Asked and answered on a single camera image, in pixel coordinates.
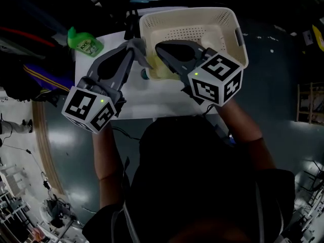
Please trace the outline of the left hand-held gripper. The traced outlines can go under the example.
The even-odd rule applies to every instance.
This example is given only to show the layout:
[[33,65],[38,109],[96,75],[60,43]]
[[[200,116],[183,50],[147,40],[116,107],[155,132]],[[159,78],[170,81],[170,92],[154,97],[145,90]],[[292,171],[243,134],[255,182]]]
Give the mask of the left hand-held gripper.
[[[74,125],[92,133],[100,133],[126,103],[120,89],[127,81],[134,61],[134,51],[113,49],[98,57],[87,77],[71,87],[61,113]],[[95,80],[112,80],[110,87]]]

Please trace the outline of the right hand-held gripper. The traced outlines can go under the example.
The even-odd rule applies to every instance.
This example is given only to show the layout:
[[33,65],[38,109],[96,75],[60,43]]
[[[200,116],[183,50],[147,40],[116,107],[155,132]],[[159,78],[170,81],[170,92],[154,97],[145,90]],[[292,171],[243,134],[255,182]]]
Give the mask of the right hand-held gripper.
[[199,104],[209,101],[222,107],[240,89],[243,65],[225,52],[204,48],[191,40],[168,40],[155,46],[157,56],[179,76],[187,76],[191,93]]

